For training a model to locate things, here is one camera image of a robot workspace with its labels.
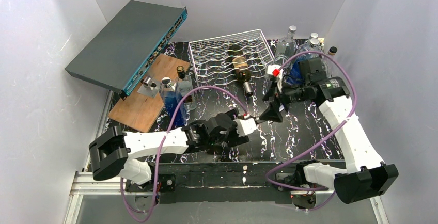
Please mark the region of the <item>clear bottle green label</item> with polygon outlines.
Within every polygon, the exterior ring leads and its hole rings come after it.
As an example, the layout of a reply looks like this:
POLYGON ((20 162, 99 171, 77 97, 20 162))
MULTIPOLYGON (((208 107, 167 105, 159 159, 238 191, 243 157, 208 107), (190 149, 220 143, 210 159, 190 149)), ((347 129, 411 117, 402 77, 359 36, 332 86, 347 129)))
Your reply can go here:
POLYGON ((296 30, 297 27, 295 25, 289 26, 286 36, 279 39, 274 58, 275 65, 281 66, 295 54, 297 45, 294 40, 294 35, 296 30))

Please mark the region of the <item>dark wine bottle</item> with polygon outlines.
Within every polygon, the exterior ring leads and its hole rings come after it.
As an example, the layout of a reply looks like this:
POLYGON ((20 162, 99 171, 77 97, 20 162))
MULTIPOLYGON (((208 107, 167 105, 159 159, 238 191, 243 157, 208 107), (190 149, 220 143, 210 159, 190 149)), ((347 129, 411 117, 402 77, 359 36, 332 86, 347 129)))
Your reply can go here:
POLYGON ((242 48, 237 44, 231 45, 228 50, 228 55, 231 59, 236 78, 243 86, 245 96, 253 96, 254 92, 249 82, 251 72, 242 48))

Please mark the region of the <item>clear bottle blue label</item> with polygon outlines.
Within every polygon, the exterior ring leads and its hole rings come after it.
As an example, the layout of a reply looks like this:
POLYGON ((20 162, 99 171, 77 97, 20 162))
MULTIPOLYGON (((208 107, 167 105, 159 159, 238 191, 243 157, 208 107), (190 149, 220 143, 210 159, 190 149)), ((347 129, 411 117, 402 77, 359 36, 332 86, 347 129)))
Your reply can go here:
MULTIPOLYGON (((338 48, 335 46, 331 46, 327 52, 327 55, 334 57, 338 51, 338 48)), ((324 58, 323 59, 323 67, 327 74, 327 77, 332 77, 332 63, 330 60, 324 58)))

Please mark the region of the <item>amber labelled bottle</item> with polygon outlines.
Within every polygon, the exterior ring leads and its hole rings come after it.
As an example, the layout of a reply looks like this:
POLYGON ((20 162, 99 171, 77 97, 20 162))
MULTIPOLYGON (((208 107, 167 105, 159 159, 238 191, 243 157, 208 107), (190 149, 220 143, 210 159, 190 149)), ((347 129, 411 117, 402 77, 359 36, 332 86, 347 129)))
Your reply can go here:
POLYGON ((193 83, 191 77, 186 74, 185 68, 183 66, 176 67, 178 87, 180 89, 182 97, 186 96, 184 100, 184 107, 189 113, 196 107, 194 93, 190 93, 193 90, 193 83))

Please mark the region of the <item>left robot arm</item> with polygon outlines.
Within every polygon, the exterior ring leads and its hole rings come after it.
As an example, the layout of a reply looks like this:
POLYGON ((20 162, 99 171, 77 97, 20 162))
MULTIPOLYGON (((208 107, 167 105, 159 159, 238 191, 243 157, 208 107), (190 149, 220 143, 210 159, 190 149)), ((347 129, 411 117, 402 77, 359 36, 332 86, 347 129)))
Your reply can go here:
POLYGON ((256 128, 256 119, 249 114, 240 115, 237 109, 169 132, 125 132, 121 126, 114 126, 89 145, 92 177, 95 181, 121 177, 137 185, 147 185, 153 180, 157 166, 140 158, 201 151, 217 153, 247 143, 249 134, 256 128))

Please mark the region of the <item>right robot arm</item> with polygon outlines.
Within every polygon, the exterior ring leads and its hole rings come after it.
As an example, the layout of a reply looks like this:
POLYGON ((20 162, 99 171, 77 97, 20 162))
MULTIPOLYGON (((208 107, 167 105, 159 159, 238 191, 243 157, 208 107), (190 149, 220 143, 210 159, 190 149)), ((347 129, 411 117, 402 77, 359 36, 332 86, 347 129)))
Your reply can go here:
POLYGON ((345 159, 345 168, 323 164, 318 160, 297 163, 295 172, 273 185, 287 190, 333 190, 346 204, 381 196, 398 177, 394 164, 388 165, 371 145, 355 114, 356 99, 352 87, 341 77, 328 77, 319 58, 299 62, 303 78, 300 84, 284 84, 279 65, 270 65, 267 77, 271 82, 264 100, 269 107, 260 115, 261 121, 282 122, 280 108, 292 103, 312 101, 328 121, 345 159))

